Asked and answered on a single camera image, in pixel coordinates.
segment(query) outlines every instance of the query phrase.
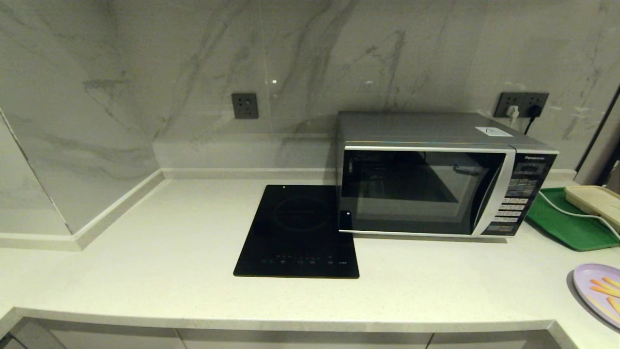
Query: white cabinet door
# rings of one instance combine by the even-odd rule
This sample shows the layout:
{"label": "white cabinet door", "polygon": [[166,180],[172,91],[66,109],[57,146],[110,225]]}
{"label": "white cabinet door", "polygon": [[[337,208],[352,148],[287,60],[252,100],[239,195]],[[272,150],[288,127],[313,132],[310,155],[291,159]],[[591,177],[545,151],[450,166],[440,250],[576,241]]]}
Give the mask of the white cabinet door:
{"label": "white cabinet door", "polygon": [[47,324],[66,349],[185,349],[174,329],[73,322]]}
{"label": "white cabinet door", "polygon": [[425,349],[430,333],[182,330],[187,349]]}
{"label": "white cabinet door", "polygon": [[428,349],[560,349],[548,331],[436,333]]}
{"label": "white cabinet door", "polygon": [[6,343],[4,346],[3,344],[0,344],[0,349],[26,349],[24,348],[21,344],[19,344],[19,342],[17,340],[9,340],[8,343]]}
{"label": "white cabinet door", "polygon": [[13,327],[11,334],[28,349],[65,349],[37,319],[24,318]]}

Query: beige plastic box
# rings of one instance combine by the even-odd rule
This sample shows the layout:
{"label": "beige plastic box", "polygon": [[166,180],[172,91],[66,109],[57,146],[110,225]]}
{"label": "beige plastic box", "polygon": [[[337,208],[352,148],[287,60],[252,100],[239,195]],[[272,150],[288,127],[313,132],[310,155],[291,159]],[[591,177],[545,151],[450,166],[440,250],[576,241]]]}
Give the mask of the beige plastic box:
{"label": "beige plastic box", "polygon": [[613,229],[620,230],[620,195],[599,186],[564,188],[566,201],[587,214],[604,218]]}

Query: food on plate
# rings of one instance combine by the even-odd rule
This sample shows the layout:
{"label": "food on plate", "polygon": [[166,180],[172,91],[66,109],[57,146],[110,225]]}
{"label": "food on plate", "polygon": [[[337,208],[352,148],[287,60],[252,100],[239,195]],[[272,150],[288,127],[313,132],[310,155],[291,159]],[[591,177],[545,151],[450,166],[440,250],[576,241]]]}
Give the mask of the food on plate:
{"label": "food on plate", "polygon": [[607,310],[605,307],[601,306],[601,304],[599,304],[596,299],[594,299],[594,297],[592,297],[591,295],[587,294],[586,297],[590,300],[590,302],[592,304],[594,304],[594,306],[602,311],[605,315],[607,315],[608,317],[612,318],[614,321],[616,322],[620,322],[620,318],[615,316],[613,312],[610,312],[609,310]]}
{"label": "food on plate", "polygon": [[607,297],[607,301],[611,304],[611,307],[620,315],[620,305],[616,302],[614,297]]}
{"label": "food on plate", "polygon": [[617,290],[617,291],[614,291],[614,290],[611,290],[611,289],[606,289],[606,288],[602,288],[602,287],[598,287],[598,286],[592,286],[592,287],[590,287],[590,289],[593,290],[593,291],[609,294],[610,296],[620,297],[620,289]]}
{"label": "food on plate", "polygon": [[612,284],[615,288],[620,289],[620,283],[619,282],[617,282],[615,280],[612,280],[612,279],[608,278],[607,276],[604,276],[603,280],[605,280],[606,283]]}
{"label": "food on plate", "polygon": [[609,290],[612,290],[612,291],[616,290],[613,287],[611,287],[610,285],[602,283],[601,281],[598,281],[598,280],[595,280],[595,279],[591,279],[590,282],[593,283],[593,284],[597,284],[597,285],[601,286],[602,288],[606,288],[606,289],[609,289]]}

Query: black induction cooktop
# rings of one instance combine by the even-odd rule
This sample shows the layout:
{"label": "black induction cooktop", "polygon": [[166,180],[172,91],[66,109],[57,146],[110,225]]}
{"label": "black induction cooktop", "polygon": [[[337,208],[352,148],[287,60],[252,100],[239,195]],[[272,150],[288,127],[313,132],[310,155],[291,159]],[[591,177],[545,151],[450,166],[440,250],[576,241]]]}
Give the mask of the black induction cooktop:
{"label": "black induction cooktop", "polygon": [[338,231],[335,186],[269,185],[235,276],[357,279],[353,236]]}

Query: wall outlet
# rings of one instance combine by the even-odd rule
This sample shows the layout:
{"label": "wall outlet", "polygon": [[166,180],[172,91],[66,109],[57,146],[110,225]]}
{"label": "wall outlet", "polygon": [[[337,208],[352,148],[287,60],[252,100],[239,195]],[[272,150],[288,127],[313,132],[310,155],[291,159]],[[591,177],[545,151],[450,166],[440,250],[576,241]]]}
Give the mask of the wall outlet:
{"label": "wall outlet", "polygon": [[232,103],[235,119],[259,118],[259,105],[256,103],[256,93],[233,93]]}
{"label": "wall outlet", "polygon": [[500,95],[493,117],[508,117],[507,111],[510,106],[519,107],[519,117],[530,117],[529,111],[535,111],[536,106],[540,107],[538,112],[544,109],[548,97],[548,93],[503,92]]}

